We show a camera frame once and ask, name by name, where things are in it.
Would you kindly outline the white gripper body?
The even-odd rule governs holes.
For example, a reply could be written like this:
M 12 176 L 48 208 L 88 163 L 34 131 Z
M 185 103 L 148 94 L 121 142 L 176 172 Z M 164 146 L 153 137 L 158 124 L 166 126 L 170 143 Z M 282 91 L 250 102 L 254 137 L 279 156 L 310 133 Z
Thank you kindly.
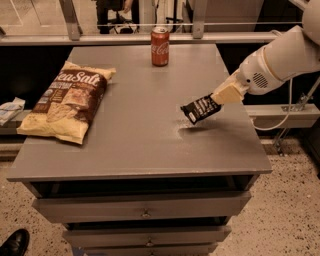
M 283 81 L 270 71 L 263 47 L 253 52 L 241 63 L 236 77 L 252 95 L 267 94 L 283 84 Z

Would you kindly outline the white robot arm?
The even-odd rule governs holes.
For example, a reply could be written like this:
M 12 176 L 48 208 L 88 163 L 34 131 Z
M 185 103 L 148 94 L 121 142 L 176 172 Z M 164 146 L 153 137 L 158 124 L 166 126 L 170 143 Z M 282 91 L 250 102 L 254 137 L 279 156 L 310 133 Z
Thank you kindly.
M 264 95 L 286 81 L 320 70 L 320 0 L 309 0 L 296 25 L 262 46 L 240 64 L 210 97 L 219 105 L 240 102 L 244 95 Z

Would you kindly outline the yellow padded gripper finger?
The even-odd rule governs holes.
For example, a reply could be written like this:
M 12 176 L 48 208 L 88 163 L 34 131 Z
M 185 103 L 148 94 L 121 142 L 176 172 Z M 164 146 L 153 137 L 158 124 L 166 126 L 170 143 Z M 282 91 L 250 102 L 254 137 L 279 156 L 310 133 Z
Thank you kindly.
M 238 79 L 239 74 L 240 71 L 236 70 L 213 91 L 211 98 L 214 102 L 224 105 L 241 102 L 244 99 L 249 86 Z

